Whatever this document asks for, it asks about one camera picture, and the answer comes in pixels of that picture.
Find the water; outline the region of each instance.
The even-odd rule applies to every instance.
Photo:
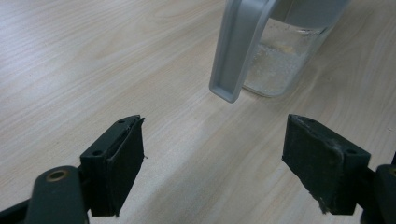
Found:
[[[330,29],[308,30],[270,19],[244,87],[269,97],[283,94],[329,32]]]

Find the wood grain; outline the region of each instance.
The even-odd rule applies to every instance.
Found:
[[[115,120],[140,114],[148,158],[119,218],[91,223],[359,223],[322,215],[281,161],[289,113],[389,163],[396,2],[352,0],[293,91],[210,93],[224,0],[0,2],[0,210]]]

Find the clear plastic container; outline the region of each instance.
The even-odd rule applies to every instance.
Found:
[[[209,89],[233,103],[244,86],[278,96],[297,80],[349,0],[229,0]]]
[[[285,93],[331,28],[305,29],[269,19],[256,47],[244,88],[274,97]]]

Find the wooden table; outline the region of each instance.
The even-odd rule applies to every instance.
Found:
[[[208,90],[224,0],[0,2],[0,210],[140,114],[142,169],[119,218],[91,223],[359,223],[321,214],[281,161],[287,115],[390,163],[396,2],[352,0],[298,86],[276,98]]]

